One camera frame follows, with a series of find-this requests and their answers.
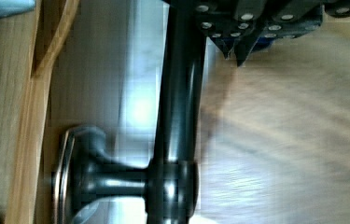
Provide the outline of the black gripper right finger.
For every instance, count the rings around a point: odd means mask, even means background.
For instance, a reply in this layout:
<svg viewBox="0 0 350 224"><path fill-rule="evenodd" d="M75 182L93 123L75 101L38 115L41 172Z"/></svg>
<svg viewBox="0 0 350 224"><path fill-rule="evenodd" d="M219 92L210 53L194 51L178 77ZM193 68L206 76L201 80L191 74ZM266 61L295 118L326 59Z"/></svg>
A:
<svg viewBox="0 0 350 224"><path fill-rule="evenodd" d="M240 23L252 23L251 33L235 47L237 65L275 39L297 38L317 29L324 12L333 18L348 18L350 0L234 0L233 17Z"/></svg>

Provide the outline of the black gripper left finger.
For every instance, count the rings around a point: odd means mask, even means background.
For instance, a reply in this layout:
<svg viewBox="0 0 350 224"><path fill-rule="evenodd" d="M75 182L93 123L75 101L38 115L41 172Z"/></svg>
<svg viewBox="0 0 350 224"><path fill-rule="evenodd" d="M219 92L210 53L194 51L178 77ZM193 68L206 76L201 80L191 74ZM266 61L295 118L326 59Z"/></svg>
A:
<svg viewBox="0 0 350 224"><path fill-rule="evenodd" d="M259 39L259 17L249 0L162 0L169 6L164 58L202 60L210 39L225 58L246 60Z"/></svg>

